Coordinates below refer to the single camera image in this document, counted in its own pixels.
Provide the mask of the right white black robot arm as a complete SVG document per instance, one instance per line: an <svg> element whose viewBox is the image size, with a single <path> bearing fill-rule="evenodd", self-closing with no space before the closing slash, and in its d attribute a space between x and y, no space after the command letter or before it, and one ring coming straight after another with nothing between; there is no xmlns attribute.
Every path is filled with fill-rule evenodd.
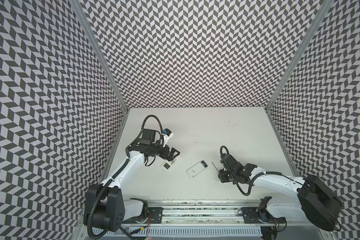
<svg viewBox="0 0 360 240"><path fill-rule="evenodd" d="M291 197L289 201L263 198L258 206L261 222L292 218L308 220L327 232L341 230L338 217L343 202L319 177L292 177L254 164L242 165L228 152L221 152L220 158L223 169L219 170L218 178L221 183L233 183L242 195L249 196L253 187L262 187Z"/></svg>

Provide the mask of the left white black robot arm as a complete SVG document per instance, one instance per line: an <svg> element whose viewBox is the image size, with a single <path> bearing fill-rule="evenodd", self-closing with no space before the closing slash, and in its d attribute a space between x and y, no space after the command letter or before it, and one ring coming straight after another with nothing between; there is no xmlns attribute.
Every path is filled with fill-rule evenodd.
<svg viewBox="0 0 360 240"><path fill-rule="evenodd" d="M148 202L137 198L124 200L122 188L140 167L147 165L149 157L159 156L171 162L179 156L178 150L167 145L173 137L172 131L162 130L159 140L155 139L156 133L156 130L141 129L138 137L126 148L124 162L100 184L89 187L84 225L91 239L97 240L107 232L116 232L129 219L136 218L142 222L148 218Z"/></svg>

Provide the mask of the white remote with back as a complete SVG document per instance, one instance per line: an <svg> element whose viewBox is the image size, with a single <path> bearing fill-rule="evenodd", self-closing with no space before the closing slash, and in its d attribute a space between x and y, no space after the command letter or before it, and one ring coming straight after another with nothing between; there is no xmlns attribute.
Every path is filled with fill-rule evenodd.
<svg viewBox="0 0 360 240"><path fill-rule="evenodd" d="M199 175L201 172L203 172L206 168L201 164L201 161L190 167L186 173L189 178L193 179L197 175Z"/></svg>

